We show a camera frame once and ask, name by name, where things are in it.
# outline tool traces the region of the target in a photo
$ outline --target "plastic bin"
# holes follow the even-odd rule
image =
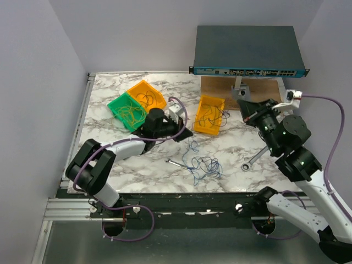
[[[147,113],[149,113],[152,108],[164,108],[166,106],[166,101],[163,95],[155,90],[149,83],[146,81],[141,81],[132,88],[130,88],[127,93],[141,104]]]
[[[219,134],[222,122],[221,111],[224,107],[225,99],[202,95],[193,129],[210,135]]]
[[[147,116],[144,108],[126,92],[107,105],[114,117],[117,117],[131,132],[144,124]]]

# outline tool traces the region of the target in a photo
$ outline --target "marble tabletop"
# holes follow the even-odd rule
[[[280,91],[284,91],[282,79],[272,79],[276,79]],[[113,118],[106,105],[141,80],[160,91],[166,100],[170,96],[178,97],[187,108],[187,127],[191,129],[200,100],[199,76],[158,72],[101,73],[95,77],[79,146],[90,138],[111,142],[129,136],[129,131]],[[108,182],[121,193],[255,192],[268,185],[278,191],[298,191],[298,187],[277,169],[276,159],[268,152],[248,172],[241,170],[241,165],[265,147],[265,143],[255,128],[243,123],[239,111],[229,113],[228,122],[220,128],[218,136],[194,132],[192,139],[198,142],[199,152],[189,151],[185,156],[188,163],[194,156],[217,158],[223,168],[219,179],[205,177],[194,186],[190,172],[165,162],[170,158],[182,163],[182,156],[187,150],[186,142],[169,140],[144,155],[115,163]],[[70,182],[68,193],[74,192]]]

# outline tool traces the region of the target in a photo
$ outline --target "gray floor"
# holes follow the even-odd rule
[[[57,222],[54,224],[46,264],[213,264],[213,263],[333,263],[307,235],[286,241],[259,237],[246,229],[155,230],[140,242],[111,242],[102,238],[100,223]],[[297,229],[286,221],[277,224],[277,235]],[[144,230],[124,234],[137,237]]]

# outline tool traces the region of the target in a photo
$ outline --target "wrench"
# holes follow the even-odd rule
[[[180,168],[182,168],[182,169],[186,169],[187,171],[191,171],[187,166],[185,166],[185,165],[183,165],[183,164],[181,164],[181,163],[178,163],[178,162],[174,162],[174,161],[172,161],[171,159],[167,159],[167,160],[165,160],[165,162],[166,163],[170,163],[170,164],[173,164],[173,165],[176,165],[176,166],[178,166],[178,167],[180,167]]]
[[[265,152],[269,150],[268,146],[259,151],[256,155],[254,155],[248,162],[243,163],[241,166],[242,171],[247,172],[252,167],[253,163],[257,161]]]

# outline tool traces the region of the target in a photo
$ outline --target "blue front panel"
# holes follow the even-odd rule
[[[283,77],[301,78],[306,70],[292,69],[229,69],[229,68],[193,68],[194,75],[218,75],[218,76],[261,76],[261,77]]]

